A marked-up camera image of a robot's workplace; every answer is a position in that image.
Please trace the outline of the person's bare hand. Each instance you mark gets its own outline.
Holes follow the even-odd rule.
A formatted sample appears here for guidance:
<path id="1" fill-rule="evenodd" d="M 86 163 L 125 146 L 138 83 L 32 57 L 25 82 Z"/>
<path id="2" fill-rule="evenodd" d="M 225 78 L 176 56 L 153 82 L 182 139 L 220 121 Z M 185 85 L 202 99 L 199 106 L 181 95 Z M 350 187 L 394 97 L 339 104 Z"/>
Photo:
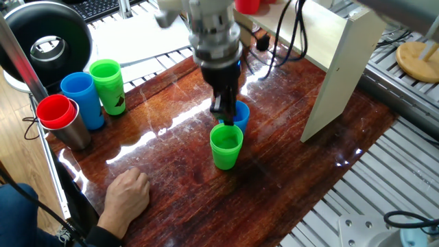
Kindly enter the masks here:
<path id="1" fill-rule="evenodd" d="M 138 168 L 126 170 L 109 185 L 97 225 L 122 239 L 130 223 L 150 203 L 150 181 Z"/>

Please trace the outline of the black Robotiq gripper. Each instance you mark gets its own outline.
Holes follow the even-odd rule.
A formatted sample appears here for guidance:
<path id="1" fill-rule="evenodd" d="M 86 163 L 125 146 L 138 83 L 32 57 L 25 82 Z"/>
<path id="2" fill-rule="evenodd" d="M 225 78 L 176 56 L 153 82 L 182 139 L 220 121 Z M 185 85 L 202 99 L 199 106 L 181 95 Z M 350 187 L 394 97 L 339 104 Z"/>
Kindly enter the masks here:
<path id="1" fill-rule="evenodd" d="M 239 77 L 241 75 L 241 61 L 220 69 L 201 68 L 204 81 L 213 89 L 213 101 L 210 112 L 214 117 L 223 117 L 226 126 L 234 125 L 236 115 L 236 100 Z"/>

